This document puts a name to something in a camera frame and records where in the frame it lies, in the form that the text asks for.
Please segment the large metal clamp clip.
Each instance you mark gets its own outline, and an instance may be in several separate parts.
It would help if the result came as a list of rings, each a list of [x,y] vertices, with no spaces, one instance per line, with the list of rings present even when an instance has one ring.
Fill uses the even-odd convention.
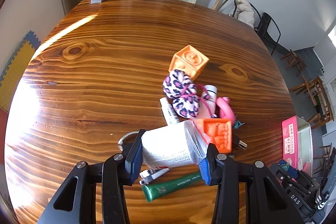
[[[117,146],[120,149],[120,151],[123,151],[125,146],[129,143],[133,143],[138,135],[137,131],[129,132],[122,136],[119,141],[117,142]]]

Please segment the metal nail clipper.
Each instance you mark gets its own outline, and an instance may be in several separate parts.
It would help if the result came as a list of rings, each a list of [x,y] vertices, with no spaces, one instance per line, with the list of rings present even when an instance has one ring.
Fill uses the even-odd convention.
[[[140,185],[148,185],[152,183],[157,178],[161,177],[165,173],[167,173],[170,169],[146,169],[139,173],[141,180],[139,181]]]

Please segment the green tube with gold cap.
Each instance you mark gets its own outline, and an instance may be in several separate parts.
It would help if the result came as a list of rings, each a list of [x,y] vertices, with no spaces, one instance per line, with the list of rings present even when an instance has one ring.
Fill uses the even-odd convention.
[[[198,171],[180,178],[176,178],[175,180],[152,185],[144,185],[142,186],[142,191],[145,195],[145,199],[147,200],[147,202],[151,202],[153,200],[156,200],[157,198],[191,186],[192,184],[201,180],[202,176],[201,173]]]

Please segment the bright orange toy cube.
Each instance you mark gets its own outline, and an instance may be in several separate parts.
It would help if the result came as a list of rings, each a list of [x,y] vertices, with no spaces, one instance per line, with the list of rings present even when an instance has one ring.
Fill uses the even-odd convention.
[[[203,118],[195,120],[196,126],[208,136],[220,153],[232,152],[232,122],[224,118]]]

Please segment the white gauze roll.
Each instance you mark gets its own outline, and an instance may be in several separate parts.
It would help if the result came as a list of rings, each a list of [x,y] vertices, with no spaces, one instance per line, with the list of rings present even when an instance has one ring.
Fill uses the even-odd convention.
[[[141,141],[143,163],[163,169],[199,164],[207,155],[210,137],[189,119],[146,131]]]

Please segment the teal binder clip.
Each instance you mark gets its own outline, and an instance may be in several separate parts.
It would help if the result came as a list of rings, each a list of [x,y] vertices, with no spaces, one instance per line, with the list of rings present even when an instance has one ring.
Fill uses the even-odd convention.
[[[238,128],[240,128],[242,125],[244,125],[244,123],[242,123],[242,122],[240,122],[240,121],[236,121],[232,127],[233,127],[234,129],[238,129]]]

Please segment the large white cream tube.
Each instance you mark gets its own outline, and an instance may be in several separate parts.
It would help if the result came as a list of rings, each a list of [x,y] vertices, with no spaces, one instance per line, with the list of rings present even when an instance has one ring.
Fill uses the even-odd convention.
[[[213,85],[204,86],[199,102],[199,113],[197,119],[216,118],[216,100],[217,100],[217,87]]]

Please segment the small white green tube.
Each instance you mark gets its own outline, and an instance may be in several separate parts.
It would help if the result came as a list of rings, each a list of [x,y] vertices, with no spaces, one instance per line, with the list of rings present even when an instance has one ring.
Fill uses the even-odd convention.
[[[161,109],[163,116],[165,118],[165,121],[167,125],[171,124],[177,124],[180,122],[179,118],[177,117],[173,107],[169,103],[168,99],[166,97],[160,98],[159,102],[161,104]]]

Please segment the leopard print fabric scrunchie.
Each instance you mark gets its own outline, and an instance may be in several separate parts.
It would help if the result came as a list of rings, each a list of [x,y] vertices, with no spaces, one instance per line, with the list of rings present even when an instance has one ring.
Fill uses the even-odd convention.
[[[163,81],[163,92],[172,100],[174,111],[183,118],[195,118],[204,86],[193,83],[183,71],[174,69]]]

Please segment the light orange toy cube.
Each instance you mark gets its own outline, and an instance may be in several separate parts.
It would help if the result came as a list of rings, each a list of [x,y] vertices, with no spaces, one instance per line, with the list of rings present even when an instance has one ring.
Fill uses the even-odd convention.
[[[169,72],[178,69],[185,72],[190,79],[195,80],[202,73],[208,61],[207,56],[188,45],[173,55]]]

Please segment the pink metal tin box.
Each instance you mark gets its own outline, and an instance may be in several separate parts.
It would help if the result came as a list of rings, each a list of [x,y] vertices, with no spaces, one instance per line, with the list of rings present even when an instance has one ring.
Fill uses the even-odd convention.
[[[313,175],[313,142],[311,126],[293,116],[282,121],[282,158],[297,170]]]

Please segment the wooden chair set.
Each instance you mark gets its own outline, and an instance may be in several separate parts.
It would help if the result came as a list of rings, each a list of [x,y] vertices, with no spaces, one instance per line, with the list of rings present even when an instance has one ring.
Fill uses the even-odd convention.
[[[334,108],[331,100],[327,95],[324,82],[321,77],[308,81],[303,75],[302,83],[289,89],[289,92],[306,94],[311,100],[314,107],[314,115],[307,120],[312,124],[312,129],[326,125],[328,122],[334,121]]]

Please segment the wooden stool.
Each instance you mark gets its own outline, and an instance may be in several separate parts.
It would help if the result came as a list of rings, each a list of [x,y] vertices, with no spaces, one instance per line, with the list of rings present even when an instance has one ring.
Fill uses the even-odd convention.
[[[305,61],[303,61],[303,59],[292,50],[290,50],[289,53],[284,55],[280,60],[286,60],[286,71],[289,68],[295,68],[297,70],[296,77],[301,75],[302,71],[307,67]]]

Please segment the colourful foam floor mat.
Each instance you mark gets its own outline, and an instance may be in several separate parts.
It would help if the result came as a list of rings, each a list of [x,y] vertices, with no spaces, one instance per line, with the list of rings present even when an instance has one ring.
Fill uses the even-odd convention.
[[[6,113],[10,110],[17,85],[40,44],[35,32],[29,31],[16,47],[1,74],[1,110]]]

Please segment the white jacket on chair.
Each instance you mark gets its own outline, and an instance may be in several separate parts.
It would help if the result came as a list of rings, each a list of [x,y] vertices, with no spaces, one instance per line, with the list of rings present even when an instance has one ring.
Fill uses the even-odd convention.
[[[234,10],[231,15],[233,18],[254,28],[254,11],[252,5],[246,0],[234,0]]]

